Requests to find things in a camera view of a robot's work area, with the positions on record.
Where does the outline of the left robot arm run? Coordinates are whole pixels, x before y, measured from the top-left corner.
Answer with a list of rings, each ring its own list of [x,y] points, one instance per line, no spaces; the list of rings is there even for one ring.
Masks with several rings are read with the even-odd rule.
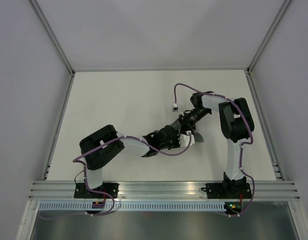
[[[154,157],[162,150],[180,148],[180,137],[180,131],[170,125],[140,138],[127,137],[110,124],[90,134],[79,143],[85,159],[86,193],[92,198],[102,195],[102,169],[120,153]]]

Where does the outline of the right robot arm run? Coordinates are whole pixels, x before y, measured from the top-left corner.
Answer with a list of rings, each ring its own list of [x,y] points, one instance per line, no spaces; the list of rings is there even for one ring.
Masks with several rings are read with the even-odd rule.
[[[220,127],[227,139],[227,165],[221,183],[207,183],[203,188],[208,199],[250,199],[251,187],[243,170],[243,147],[253,143],[255,125],[245,98],[234,100],[214,92],[194,93],[192,110],[179,116],[182,131],[196,130],[196,123],[213,111],[219,114]]]

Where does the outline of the grey cloth napkin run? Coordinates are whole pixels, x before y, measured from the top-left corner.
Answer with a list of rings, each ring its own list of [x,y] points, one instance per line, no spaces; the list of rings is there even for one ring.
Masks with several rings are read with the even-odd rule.
[[[180,117],[175,120],[173,123],[170,124],[171,127],[173,127],[176,131],[178,131],[180,134],[186,134],[187,131],[190,131],[194,140],[198,143],[202,143],[204,141],[202,135],[198,132],[195,132],[196,125],[190,126],[187,124],[183,119]]]

